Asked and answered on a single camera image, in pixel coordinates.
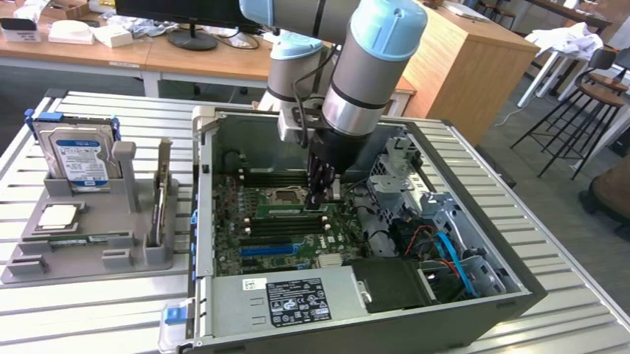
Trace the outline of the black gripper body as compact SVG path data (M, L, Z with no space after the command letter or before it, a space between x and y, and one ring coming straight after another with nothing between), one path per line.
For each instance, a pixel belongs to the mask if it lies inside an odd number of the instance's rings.
M345 174L358 160L370 134L349 136L334 130L318 130L310 140L310 152L334 169Z

